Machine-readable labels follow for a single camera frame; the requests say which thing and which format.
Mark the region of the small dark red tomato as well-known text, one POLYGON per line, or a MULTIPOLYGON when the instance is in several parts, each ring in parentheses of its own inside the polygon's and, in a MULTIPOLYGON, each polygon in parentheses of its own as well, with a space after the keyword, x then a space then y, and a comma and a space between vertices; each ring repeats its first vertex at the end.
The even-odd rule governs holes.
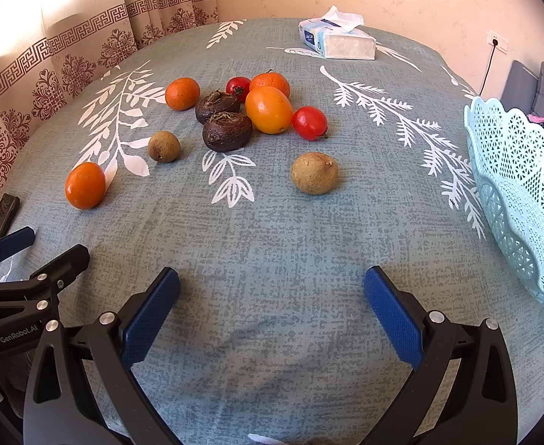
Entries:
POLYGON ((244 76, 231 78, 225 86, 225 92, 233 95, 238 102, 243 103, 250 91, 251 80, 244 76))

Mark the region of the light blue plastic lattice basket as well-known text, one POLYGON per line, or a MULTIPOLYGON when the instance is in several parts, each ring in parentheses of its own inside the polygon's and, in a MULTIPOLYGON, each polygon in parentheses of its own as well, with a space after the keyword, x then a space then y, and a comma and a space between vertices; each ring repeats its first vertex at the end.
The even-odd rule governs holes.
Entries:
POLYGON ((491 233, 514 275, 544 306, 544 130, 498 99, 473 99, 464 126, 491 233))

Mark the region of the large oval orange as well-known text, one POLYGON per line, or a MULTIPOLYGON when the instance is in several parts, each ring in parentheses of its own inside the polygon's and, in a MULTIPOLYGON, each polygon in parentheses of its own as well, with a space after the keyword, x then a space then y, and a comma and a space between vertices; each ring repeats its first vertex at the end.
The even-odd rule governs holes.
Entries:
POLYGON ((280 89, 273 86, 259 86, 251 90, 246 98, 245 109, 261 133, 277 135, 286 132, 291 125, 291 102, 280 89))

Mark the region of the white tissue pack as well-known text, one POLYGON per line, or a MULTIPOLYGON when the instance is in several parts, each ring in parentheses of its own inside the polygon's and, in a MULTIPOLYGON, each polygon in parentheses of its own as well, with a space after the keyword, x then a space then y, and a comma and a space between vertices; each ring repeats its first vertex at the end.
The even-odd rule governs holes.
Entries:
POLYGON ((363 24, 361 14, 332 5, 324 15, 300 21, 298 28, 303 43, 324 58, 374 60, 376 39, 361 29, 363 24))

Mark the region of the bright red tomato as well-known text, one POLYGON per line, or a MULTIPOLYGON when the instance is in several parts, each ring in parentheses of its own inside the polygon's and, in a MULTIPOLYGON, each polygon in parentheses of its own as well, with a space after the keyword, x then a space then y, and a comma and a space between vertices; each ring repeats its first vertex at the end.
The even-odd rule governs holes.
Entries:
POLYGON ((307 141, 317 141, 327 137, 328 122, 324 113, 314 106, 297 109, 291 119, 293 129, 307 141))

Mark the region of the orange mandarin with stem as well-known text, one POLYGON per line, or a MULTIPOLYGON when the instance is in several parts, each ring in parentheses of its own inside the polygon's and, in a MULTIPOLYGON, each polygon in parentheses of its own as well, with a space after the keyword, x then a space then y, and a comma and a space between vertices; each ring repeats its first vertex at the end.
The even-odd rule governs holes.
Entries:
POLYGON ((290 98, 290 83, 279 72, 270 70, 264 73, 256 75, 250 83, 250 90, 263 88, 264 86, 271 86, 272 88, 279 89, 283 92, 287 98, 290 98))

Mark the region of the round orange mandarin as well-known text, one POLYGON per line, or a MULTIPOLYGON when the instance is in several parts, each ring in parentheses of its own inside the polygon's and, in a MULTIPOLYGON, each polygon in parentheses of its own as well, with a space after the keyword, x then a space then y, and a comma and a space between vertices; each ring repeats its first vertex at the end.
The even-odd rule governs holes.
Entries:
POLYGON ((193 78, 177 78, 165 90, 166 105, 176 112, 192 108, 199 99, 200 86, 193 78))

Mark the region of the large tan kiwi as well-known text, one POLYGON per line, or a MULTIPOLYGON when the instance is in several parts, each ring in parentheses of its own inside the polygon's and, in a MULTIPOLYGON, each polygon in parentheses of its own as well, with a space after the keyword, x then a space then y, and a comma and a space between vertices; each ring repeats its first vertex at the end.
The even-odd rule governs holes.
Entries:
POLYGON ((326 154, 309 152, 299 156, 293 162, 290 177, 301 192, 322 195, 336 187, 338 165, 326 154))

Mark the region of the small brown kiwi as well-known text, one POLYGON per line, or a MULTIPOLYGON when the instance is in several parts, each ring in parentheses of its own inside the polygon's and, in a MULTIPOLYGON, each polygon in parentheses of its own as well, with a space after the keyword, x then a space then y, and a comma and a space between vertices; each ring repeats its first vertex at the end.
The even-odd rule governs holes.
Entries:
POLYGON ((179 157, 181 146, 173 133, 159 131, 149 139, 147 152, 157 163, 171 163, 179 157))

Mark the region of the beige patterned curtain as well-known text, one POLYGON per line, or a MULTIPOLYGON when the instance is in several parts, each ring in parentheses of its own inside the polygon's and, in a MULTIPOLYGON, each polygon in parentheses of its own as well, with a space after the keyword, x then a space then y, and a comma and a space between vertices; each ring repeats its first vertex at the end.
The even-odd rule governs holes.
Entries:
POLYGON ((0 194, 33 133, 157 39, 218 21, 217 0, 0 0, 0 194))

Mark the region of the grey-green leaf-print tablecloth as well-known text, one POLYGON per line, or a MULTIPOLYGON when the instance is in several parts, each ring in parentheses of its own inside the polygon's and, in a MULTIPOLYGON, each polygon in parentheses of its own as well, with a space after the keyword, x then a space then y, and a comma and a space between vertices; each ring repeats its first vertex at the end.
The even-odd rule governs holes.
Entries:
POLYGON ((44 123, 12 166, 14 224, 32 227, 36 242, 3 262, 0 277, 26 278, 87 246, 88 269, 60 295, 68 326, 119 309, 163 267, 178 272, 180 299, 133 372, 187 444, 365 436, 410 371, 363 296, 374 265, 453 322, 496 319, 520 432, 544 413, 544 307, 510 271, 474 191, 464 128, 473 89, 437 51, 385 31, 375 38, 386 52, 356 61, 305 52, 294 19, 249 20, 221 41, 211 26, 164 37, 44 123), (64 185, 93 137, 83 113, 134 70, 157 86, 188 76, 204 92, 278 71, 292 105, 321 109, 329 133, 318 142, 254 133, 242 150, 214 154, 193 113, 112 90, 108 102, 125 113, 93 157, 130 155, 139 169, 119 166, 102 204, 80 211, 64 185), (159 131, 180 142, 171 163, 148 155, 159 131), (338 165, 328 193, 291 180, 309 152, 338 165))

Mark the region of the dark brown wrinkled fruit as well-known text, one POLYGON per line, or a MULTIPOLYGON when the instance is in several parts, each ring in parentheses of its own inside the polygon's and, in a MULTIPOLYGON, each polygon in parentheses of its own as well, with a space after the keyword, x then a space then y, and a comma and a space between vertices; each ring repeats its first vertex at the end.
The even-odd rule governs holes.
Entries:
POLYGON ((235 95, 215 90, 195 105, 195 118, 199 123, 206 123, 215 113, 239 113, 240 102, 235 95))
POLYGON ((252 121, 243 113, 220 112, 204 124, 202 139, 209 149, 226 153, 245 147, 252 133, 252 121))

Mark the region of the small orange kumquat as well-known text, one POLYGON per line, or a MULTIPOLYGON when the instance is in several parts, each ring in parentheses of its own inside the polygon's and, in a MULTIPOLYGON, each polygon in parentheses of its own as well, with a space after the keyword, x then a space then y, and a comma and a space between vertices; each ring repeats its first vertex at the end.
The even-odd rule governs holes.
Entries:
POLYGON ((92 209, 103 200, 105 193, 105 175, 95 163, 85 162, 78 165, 67 176, 65 195, 75 208, 92 209))

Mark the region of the white wall socket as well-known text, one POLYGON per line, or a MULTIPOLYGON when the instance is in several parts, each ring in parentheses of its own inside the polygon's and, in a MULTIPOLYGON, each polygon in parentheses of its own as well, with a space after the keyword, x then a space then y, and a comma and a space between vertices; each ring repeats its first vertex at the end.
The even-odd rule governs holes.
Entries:
POLYGON ((502 53, 508 52, 509 41, 493 30, 488 32, 487 42, 502 53))

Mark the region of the grey upholstered bed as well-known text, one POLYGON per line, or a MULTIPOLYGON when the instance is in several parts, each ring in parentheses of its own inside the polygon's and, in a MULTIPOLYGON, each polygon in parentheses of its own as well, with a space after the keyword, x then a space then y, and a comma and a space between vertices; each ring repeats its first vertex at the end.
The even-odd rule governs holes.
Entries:
POLYGON ((512 62, 500 99, 506 112, 511 109, 520 109, 526 116, 535 116, 531 110, 538 79, 539 74, 529 70, 523 63, 518 60, 512 62))

